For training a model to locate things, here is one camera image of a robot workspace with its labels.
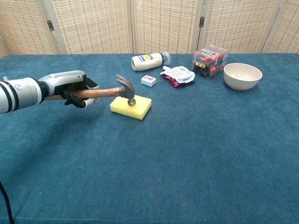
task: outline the hammer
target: hammer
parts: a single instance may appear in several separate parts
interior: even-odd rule
[[[120,96],[128,99],[129,106],[134,106],[136,104],[136,100],[134,99],[135,91],[131,82],[118,74],[116,75],[116,81],[122,86],[104,90],[74,90],[72,93],[80,99]],[[47,100],[52,99],[62,98],[61,96],[52,96],[47,98]]]

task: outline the yellow sponge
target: yellow sponge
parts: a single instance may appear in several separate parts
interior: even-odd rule
[[[128,105],[128,99],[117,97],[110,104],[110,110],[115,113],[142,120],[151,107],[151,99],[135,95],[136,104]]]

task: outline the hammer head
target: hammer head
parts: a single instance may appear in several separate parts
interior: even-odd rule
[[[136,101],[134,99],[135,91],[134,88],[129,80],[120,76],[119,74],[116,75],[116,81],[122,85],[119,90],[119,94],[121,97],[128,99],[128,104],[130,106],[134,106]]]

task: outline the wooden hammer handle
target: wooden hammer handle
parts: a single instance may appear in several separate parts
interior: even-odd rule
[[[97,98],[97,97],[118,97],[119,87],[105,90],[75,90],[72,93],[79,99]],[[62,99],[61,96],[52,96],[46,98],[47,100]]]

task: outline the bottle cap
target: bottle cap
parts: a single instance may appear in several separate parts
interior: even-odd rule
[[[169,65],[171,63],[171,57],[170,54],[165,51],[161,53],[162,55],[162,65]]]

